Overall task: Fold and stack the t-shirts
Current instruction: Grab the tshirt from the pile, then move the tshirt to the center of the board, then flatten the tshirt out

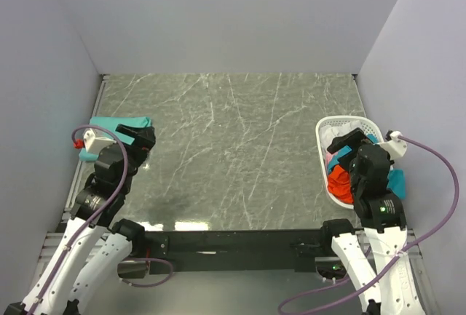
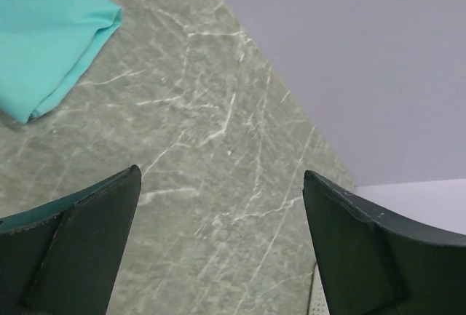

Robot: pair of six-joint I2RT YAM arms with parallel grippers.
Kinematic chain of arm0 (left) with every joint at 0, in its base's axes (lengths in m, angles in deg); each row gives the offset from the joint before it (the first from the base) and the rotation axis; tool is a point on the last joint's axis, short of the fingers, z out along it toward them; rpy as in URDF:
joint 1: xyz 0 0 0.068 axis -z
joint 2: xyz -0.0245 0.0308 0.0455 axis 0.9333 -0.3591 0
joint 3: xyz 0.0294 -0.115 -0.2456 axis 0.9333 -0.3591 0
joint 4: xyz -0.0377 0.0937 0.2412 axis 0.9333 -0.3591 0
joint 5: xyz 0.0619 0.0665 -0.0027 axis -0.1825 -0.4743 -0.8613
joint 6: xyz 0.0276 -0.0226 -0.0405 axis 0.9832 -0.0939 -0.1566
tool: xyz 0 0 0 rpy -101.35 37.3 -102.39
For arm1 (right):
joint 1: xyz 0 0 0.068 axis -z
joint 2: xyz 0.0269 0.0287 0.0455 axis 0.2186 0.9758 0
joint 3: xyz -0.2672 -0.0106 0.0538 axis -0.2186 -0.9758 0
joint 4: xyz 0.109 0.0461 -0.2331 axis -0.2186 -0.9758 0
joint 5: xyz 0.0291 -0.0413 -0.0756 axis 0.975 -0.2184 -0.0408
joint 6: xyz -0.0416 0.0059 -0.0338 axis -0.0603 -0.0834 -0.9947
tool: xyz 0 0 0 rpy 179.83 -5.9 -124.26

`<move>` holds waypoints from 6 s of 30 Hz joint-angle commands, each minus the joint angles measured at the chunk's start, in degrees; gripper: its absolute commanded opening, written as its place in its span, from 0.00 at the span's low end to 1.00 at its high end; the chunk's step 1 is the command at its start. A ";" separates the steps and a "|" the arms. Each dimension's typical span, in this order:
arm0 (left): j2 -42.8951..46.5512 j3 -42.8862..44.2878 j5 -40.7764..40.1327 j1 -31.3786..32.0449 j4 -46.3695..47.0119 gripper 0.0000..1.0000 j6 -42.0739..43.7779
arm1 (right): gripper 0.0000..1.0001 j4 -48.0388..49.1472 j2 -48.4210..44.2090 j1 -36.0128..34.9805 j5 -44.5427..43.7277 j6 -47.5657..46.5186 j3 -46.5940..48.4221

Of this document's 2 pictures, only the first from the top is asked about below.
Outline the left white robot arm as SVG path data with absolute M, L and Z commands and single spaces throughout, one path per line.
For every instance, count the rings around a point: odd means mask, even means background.
M 94 125 L 83 130 L 83 138 L 74 144 L 97 154 L 94 170 L 76 196 L 43 274 L 22 301 L 7 306 L 6 314 L 78 314 L 105 276 L 125 258 L 145 251 L 145 228 L 128 219 L 115 222 L 114 216 L 156 144 L 154 128 L 119 124 L 116 132 Z M 117 132 L 132 143 L 123 143 Z

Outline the orange t-shirt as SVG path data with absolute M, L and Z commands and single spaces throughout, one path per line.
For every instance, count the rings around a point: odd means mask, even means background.
M 350 175 L 337 164 L 328 175 L 327 189 L 336 199 L 345 204 L 353 205 Z

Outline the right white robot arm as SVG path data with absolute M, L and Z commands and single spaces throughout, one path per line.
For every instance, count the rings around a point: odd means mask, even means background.
M 349 152 L 339 160 L 349 175 L 353 209 L 357 213 L 374 260 L 368 261 L 352 224 L 328 220 L 321 228 L 320 249 L 337 255 L 349 279 L 360 291 L 364 314 L 423 314 L 410 258 L 403 251 L 408 241 L 402 202 L 388 187 L 394 163 L 392 143 L 373 143 L 357 128 L 336 137 L 327 148 Z

